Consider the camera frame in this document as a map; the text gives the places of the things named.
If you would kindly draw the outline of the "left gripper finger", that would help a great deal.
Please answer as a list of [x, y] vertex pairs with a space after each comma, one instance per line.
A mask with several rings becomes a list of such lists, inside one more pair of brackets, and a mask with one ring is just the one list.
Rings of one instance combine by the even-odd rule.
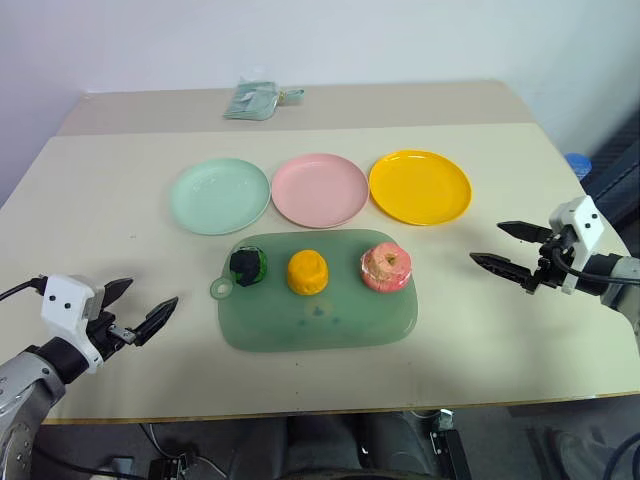
[[133, 284], [133, 282], [134, 280], [132, 278], [120, 278], [105, 284], [101, 310], [106, 309], [109, 305], [118, 300]]
[[157, 334], [172, 316], [178, 302], [179, 298], [173, 297], [154, 307], [146, 315], [145, 320], [133, 330], [134, 344], [142, 346]]

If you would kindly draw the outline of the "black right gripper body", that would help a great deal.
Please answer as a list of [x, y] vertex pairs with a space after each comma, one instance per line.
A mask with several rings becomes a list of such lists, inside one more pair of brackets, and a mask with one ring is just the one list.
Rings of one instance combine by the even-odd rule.
[[575, 242], [576, 234], [571, 226], [564, 226], [559, 233], [551, 230], [551, 237], [539, 249], [538, 267], [525, 289], [528, 293], [534, 294], [540, 285], [551, 288], [562, 285], [567, 273], [560, 268], [556, 257], [564, 261], [566, 251], [571, 250]]

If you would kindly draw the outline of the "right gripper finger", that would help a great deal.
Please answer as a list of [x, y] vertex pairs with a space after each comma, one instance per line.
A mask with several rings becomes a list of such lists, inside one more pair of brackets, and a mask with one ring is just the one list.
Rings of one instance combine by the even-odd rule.
[[523, 289], [528, 287], [532, 278], [531, 271], [511, 260], [489, 253], [470, 253], [470, 258], [484, 270], [511, 282], [517, 283]]
[[523, 221], [499, 222], [497, 227], [510, 236], [529, 243], [544, 244], [551, 237], [549, 228]]

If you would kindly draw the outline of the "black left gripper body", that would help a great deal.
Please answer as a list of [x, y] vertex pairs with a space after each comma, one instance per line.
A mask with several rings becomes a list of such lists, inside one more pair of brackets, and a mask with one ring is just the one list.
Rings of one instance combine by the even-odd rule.
[[91, 320], [87, 324], [87, 336], [103, 362], [106, 362], [125, 345], [131, 345], [136, 340], [134, 331], [117, 326], [115, 320], [114, 314], [101, 311], [95, 320]]

